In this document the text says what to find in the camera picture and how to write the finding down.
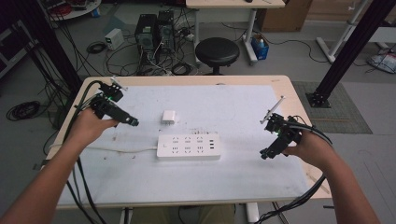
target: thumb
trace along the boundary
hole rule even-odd
[[[114,119],[103,119],[102,127],[104,129],[111,128],[111,127],[117,126],[119,123],[120,123],[119,121],[116,121]]]
[[[282,151],[283,154],[296,156],[296,147],[286,147],[285,150]]]

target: power strip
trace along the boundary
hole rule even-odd
[[[160,160],[218,160],[218,134],[164,134],[158,138]]]

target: floor mat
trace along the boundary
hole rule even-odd
[[[314,108],[308,103],[306,93],[312,93],[319,82],[292,82],[311,123],[324,133],[373,133],[348,96],[341,83],[329,98],[331,108]]]

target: black metal pole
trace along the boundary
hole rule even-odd
[[[75,97],[82,85],[82,81],[59,43],[56,34],[50,28],[46,15],[38,1],[9,0],[6,4],[12,6],[13,13],[17,13],[17,17],[21,19],[32,37],[41,44],[64,79],[71,96]]]
[[[326,105],[335,86],[395,5],[396,0],[373,1],[315,92],[306,94],[311,106]]]

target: black stool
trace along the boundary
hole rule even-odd
[[[199,61],[213,67],[213,73],[209,75],[221,75],[219,68],[234,63],[239,57],[239,48],[229,39],[211,37],[197,45],[195,55]]]

